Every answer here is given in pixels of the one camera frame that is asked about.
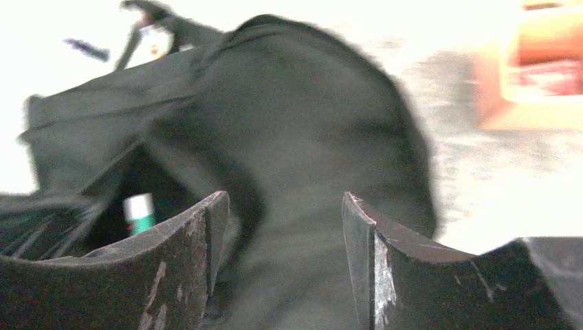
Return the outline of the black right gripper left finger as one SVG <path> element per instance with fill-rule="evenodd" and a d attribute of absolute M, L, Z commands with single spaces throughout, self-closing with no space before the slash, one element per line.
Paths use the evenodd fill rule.
<path fill-rule="evenodd" d="M 2 329 L 198 329 L 219 268 L 229 196 L 82 257 L 1 258 Z"/>

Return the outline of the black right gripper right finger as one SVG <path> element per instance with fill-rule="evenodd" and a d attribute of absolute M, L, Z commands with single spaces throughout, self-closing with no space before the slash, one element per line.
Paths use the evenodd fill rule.
<path fill-rule="evenodd" d="M 582 238 L 524 237 L 482 255 L 428 239 L 346 193 L 359 329 L 581 329 Z"/>

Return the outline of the green white glue stick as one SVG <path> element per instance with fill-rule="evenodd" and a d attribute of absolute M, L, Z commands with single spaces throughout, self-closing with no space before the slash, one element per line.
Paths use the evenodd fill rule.
<path fill-rule="evenodd" d="M 126 198 L 123 201 L 123 208 L 131 236 L 144 232 L 156 225 L 151 193 Z"/>

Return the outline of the black student backpack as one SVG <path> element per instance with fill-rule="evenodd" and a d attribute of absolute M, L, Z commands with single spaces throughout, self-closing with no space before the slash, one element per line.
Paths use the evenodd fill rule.
<path fill-rule="evenodd" d="M 135 5 L 176 47 L 29 98 L 22 138 L 40 189 L 2 196 L 1 258 L 82 257 L 135 236 L 128 197 L 151 193 L 157 225 L 224 191 L 230 215 L 198 329 L 359 329 L 344 195 L 435 231 L 428 151 L 399 85 L 304 23 L 264 14 L 220 32 Z"/>

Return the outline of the dark blue pen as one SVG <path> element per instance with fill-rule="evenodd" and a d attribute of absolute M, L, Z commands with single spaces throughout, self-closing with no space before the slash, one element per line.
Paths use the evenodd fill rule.
<path fill-rule="evenodd" d="M 91 43 L 75 38 L 66 38 L 63 42 L 72 49 L 82 52 L 85 56 L 98 59 L 102 62 L 109 60 L 110 51 L 108 49 L 101 49 Z"/>

